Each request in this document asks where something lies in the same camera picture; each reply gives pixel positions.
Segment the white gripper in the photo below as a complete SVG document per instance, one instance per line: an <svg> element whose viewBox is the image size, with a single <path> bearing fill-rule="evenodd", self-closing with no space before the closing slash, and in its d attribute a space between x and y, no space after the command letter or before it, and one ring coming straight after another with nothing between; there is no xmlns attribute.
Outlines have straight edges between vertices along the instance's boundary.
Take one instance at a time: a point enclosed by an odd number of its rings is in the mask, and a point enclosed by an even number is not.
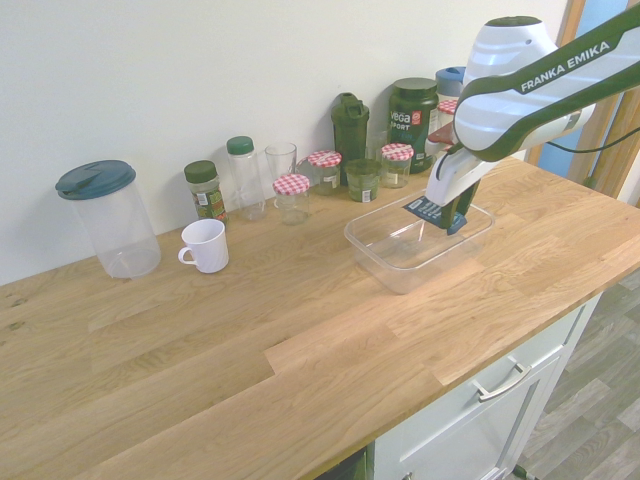
<svg viewBox="0 0 640 480"><path fill-rule="evenodd" d="M461 148L447 152L430 174L425 197L442 207L440 227L449 229L454 223L459 196L483 176L483 161Z"/></svg>

